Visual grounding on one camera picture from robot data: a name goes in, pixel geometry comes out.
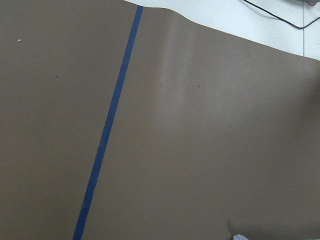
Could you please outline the blue striped button shirt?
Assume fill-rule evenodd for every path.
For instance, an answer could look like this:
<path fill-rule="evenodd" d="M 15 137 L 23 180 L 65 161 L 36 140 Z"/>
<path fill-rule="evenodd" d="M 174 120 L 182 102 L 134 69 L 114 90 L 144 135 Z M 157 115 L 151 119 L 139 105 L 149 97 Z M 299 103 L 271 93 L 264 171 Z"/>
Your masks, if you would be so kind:
<path fill-rule="evenodd" d="M 249 240 L 249 239 L 241 234 L 236 234 L 233 236 L 233 240 Z"/>

